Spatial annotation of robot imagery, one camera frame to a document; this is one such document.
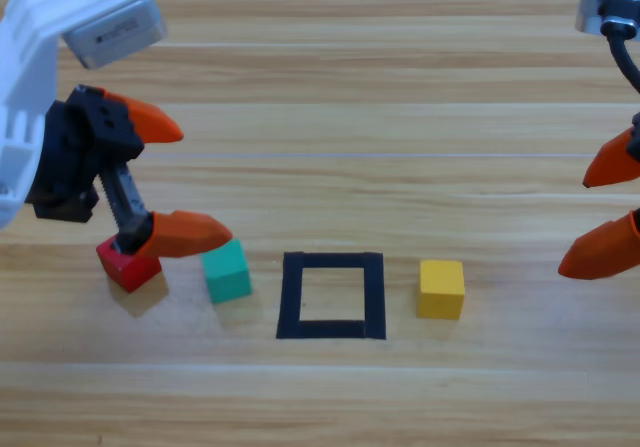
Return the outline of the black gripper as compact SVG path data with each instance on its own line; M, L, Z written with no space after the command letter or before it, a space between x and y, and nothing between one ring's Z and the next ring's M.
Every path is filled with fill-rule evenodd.
M639 177L640 113L631 129L601 146L586 170L585 187L599 187ZM578 280L609 278L639 265L639 210L607 221L577 238L564 255L558 273Z
M156 105L79 85L56 100L45 118L39 166L26 202L37 218L86 223L104 188L118 227L115 248L125 255L183 258L233 239L208 214L146 209L128 168L144 143L181 141L180 126Z

